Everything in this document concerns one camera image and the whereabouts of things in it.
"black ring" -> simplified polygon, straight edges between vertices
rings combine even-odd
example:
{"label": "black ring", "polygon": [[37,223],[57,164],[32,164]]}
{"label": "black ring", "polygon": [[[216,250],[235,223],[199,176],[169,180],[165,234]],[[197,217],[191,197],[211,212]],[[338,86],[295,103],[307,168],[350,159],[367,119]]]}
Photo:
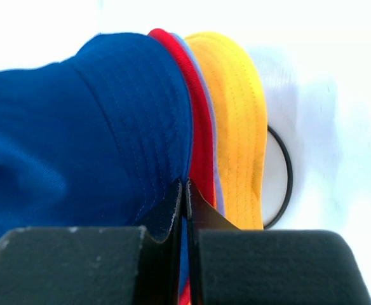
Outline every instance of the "black ring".
{"label": "black ring", "polygon": [[267,126],[267,130],[274,137],[276,142],[279,144],[280,149],[283,153],[283,156],[285,157],[286,168],[287,168],[287,188],[286,188],[285,199],[283,200],[283,203],[281,204],[279,211],[277,212],[276,216],[273,217],[272,220],[270,220],[267,224],[264,225],[264,229],[270,229],[271,227],[273,227],[280,220],[281,216],[283,216],[283,214],[285,213],[287,209],[288,203],[290,202],[290,198],[292,196],[292,190],[293,190],[293,166],[292,166],[292,160],[290,159],[290,155],[288,154],[286,145],[284,144],[280,136],[269,125]]}

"stacked hats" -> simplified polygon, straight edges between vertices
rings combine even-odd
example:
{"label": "stacked hats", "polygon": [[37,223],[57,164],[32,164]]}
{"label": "stacked hats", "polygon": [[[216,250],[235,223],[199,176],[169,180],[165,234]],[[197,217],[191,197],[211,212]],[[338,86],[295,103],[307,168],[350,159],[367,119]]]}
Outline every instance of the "stacked hats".
{"label": "stacked hats", "polygon": [[[215,207],[240,229],[263,229],[260,197],[267,115],[257,70],[244,49],[226,36],[202,32],[184,40],[175,37],[199,71],[212,109]],[[187,270],[182,266],[181,272]],[[180,284],[184,277],[181,274]],[[180,304],[188,304],[189,281],[180,289]]]}
{"label": "stacked hats", "polygon": [[213,32],[98,35],[63,62],[0,72],[0,237],[131,225],[188,177],[235,226],[263,229],[266,127],[253,62]]}

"red fabric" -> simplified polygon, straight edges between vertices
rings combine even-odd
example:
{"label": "red fabric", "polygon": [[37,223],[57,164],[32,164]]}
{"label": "red fabric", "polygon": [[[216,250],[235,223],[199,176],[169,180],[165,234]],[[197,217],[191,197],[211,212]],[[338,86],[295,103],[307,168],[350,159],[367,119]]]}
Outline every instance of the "red fabric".
{"label": "red fabric", "polygon": [[183,50],[181,44],[170,33],[162,29],[154,29],[149,33],[149,36],[159,41],[169,51],[179,65],[187,83],[194,124],[190,178],[195,181],[204,199],[213,205],[212,123],[204,89],[199,81],[198,73],[187,52]]}
{"label": "red fabric", "polygon": [[180,296],[180,303],[179,305],[188,305],[190,304],[190,278],[185,283],[183,293]]}

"yellow bucket hat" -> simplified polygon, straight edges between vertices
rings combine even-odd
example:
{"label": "yellow bucket hat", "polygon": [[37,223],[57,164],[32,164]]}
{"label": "yellow bucket hat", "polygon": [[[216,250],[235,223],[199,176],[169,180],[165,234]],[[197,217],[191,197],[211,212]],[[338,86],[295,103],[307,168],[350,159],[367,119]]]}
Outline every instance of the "yellow bucket hat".
{"label": "yellow bucket hat", "polygon": [[226,218],[240,229],[263,229],[267,113],[258,72],[244,49],[222,34],[200,32],[185,41],[214,104]]}

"white background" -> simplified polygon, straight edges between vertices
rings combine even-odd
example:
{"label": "white background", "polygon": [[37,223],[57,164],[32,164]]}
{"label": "white background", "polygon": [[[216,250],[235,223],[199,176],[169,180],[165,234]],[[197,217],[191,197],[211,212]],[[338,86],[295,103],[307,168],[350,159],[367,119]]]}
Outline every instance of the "white background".
{"label": "white background", "polygon": [[[292,155],[292,201],[276,227],[343,235],[371,294],[371,1],[0,0],[0,69],[63,60],[98,32],[155,27],[219,31],[246,48]],[[269,138],[267,218],[283,197],[278,154]]]}

